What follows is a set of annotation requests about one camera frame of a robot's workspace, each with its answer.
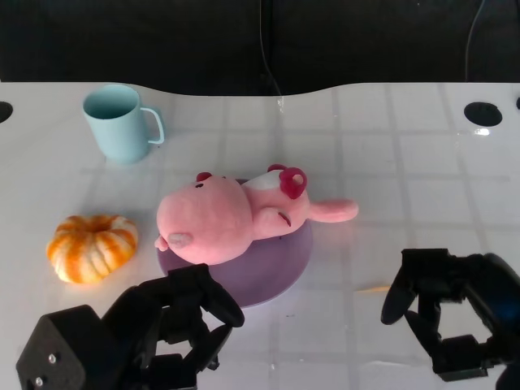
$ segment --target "purple round dish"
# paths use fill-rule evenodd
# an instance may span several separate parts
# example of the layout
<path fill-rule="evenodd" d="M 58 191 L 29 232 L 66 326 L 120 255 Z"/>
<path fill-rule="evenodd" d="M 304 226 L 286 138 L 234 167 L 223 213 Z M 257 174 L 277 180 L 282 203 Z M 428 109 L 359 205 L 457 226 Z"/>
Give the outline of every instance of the purple round dish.
<path fill-rule="evenodd" d="M 259 305 L 279 296 L 300 278 L 311 250 L 312 229 L 305 222 L 286 236 L 253 241 L 238 258 L 210 266 L 210 273 L 240 307 Z M 157 253 L 164 274 L 192 265 L 169 249 Z"/>

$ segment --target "pink stuffed animal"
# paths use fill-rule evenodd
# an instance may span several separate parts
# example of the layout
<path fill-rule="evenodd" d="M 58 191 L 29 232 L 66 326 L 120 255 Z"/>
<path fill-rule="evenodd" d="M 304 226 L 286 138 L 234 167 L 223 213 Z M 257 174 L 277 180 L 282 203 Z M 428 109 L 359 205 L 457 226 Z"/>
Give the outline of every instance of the pink stuffed animal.
<path fill-rule="evenodd" d="M 307 220 L 343 222 L 358 214 L 350 200 L 311 203 L 298 168 L 273 165 L 240 185 L 204 172 L 197 183 L 163 198 L 155 246 L 188 262 L 219 264 L 243 254 L 251 242 L 295 232 Z"/>

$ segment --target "white table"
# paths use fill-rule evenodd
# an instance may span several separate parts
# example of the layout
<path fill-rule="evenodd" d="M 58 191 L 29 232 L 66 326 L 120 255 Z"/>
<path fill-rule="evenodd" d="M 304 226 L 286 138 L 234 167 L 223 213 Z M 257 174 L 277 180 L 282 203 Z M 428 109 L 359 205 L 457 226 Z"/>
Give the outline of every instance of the white table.
<path fill-rule="evenodd" d="M 0 84 L 0 101 L 15 108 L 0 124 L 2 388 L 19 388 L 15 362 L 41 315 L 80 304 L 101 315 L 127 287 L 162 276 L 154 252 L 161 196 L 199 171 L 253 177 L 271 163 L 302 167 L 311 197 L 352 197 L 361 213 L 353 223 L 313 226 L 303 277 L 245 311 L 222 366 L 200 375 L 200 389 L 494 388 L 501 369 L 490 379 L 440 381 L 404 321 L 379 322 L 386 294 L 358 290 L 392 282 L 409 247 L 491 250 L 520 272 L 520 84 L 358 84 L 282 102 L 137 87 L 161 109 L 168 134 L 130 167 L 105 161 L 82 116 L 83 98 L 99 85 Z M 462 113 L 475 101 L 504 116 L 489 136 Z M 138 254 L 99 285 L 65 284 L 46 242 L 68 215 L 92 213 L 134 219 Z M 469 305 L 445 306 L 441 332 L 487 336 Z"/>

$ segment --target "striped pumpkin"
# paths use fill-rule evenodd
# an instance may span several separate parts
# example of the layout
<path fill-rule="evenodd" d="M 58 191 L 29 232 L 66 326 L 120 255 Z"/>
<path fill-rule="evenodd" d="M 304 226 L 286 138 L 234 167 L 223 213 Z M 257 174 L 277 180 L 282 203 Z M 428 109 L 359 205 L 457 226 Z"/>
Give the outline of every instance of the striped pumpkin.
<path fill-rule="evenodd" d="M 97 283 L 137 249 L 137 228 L 120 215 L 73 215 L 56 229 L 47 257 L 61 280 Z"/>

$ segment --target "mug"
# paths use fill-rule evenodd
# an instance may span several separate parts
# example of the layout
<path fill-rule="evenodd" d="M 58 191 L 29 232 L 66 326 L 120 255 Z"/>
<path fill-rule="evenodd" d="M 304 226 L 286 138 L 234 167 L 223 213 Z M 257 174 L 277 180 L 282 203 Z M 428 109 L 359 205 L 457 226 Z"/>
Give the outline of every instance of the mug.
<path fill-rule="evenodd" d="M 154 114 L 159 138 L 150 139 L 143 111 Z M 141 105 L 139 93 L 126 85 L 110 84 L 92 92 L 83 102 L 97 146 L 117 163 L 135 163 L 148 154 L 150 144 L 164 142 L 164 126 L 157 111 Z"/>

